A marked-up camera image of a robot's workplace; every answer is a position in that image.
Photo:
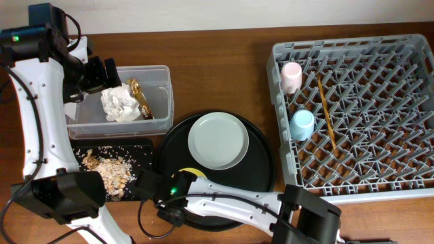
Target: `gray dish rack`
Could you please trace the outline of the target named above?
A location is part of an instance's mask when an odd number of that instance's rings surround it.
[[[287,62],[302,67],[295,94],[280,88]],[[332,203],[434,196],[434,57],[422,35],[278,43],[267,64],[286,184]],[[336,149],[328,133],[320,75]],[[315,115],[304,142],[291,138],[299,109]]]

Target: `wooden stick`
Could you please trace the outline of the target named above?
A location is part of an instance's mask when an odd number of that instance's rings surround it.
[[[318,86],[319,86],[319,94],[321,95],[321,101],[323,102],[325,120],[327,121],[328,133],[330,135],[330,139],[332,141],[332,146],[334,150],[336,148],[336,143],[334,141],[334,133],[332,129],[332,124],[330,123],[330,116],[328,114],[326,98],[324,97],[323,85],[321,84],[321,77],[318,75],[317,79],[318,79]]]

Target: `gray plastic bin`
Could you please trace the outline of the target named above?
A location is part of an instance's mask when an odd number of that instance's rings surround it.
[[[301,90],[288,96],[279,75],[286,62],[297,62],[303,70]],[[433,65],[422,35],[274,45],[267,74],[285,183],[333,203],[434,196]],[[299,109],[315,115],[315,133],[304,142],[293,140],[288,129]]]
[[[136,78],[153,112],[154,118],[141,116],[131,122],[107,121],[102,108],[101,93],[86,95],[77,103],[75,119],[66,118],[72,139],[151,136],[166,133],[173,125],[174,101],[170,72],[166,66],[118,67],[119,78],[127,83]]]

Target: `gold wrapper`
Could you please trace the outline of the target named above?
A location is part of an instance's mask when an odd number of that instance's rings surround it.
[[[135,79],[128,79],[128,84],[131,86],[133,97],[140,104],[140,112],[142,113],[143,119],[154,119],[151,109],[149,108],[148,102],[144,97],[140,85]]]

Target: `white plate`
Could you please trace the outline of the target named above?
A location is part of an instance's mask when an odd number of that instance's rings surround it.
[[[209,113],[200,117],[189,133],[193,158],[209,169],[235,166],[249,147],[249,135],[243,123],[228,113]]]

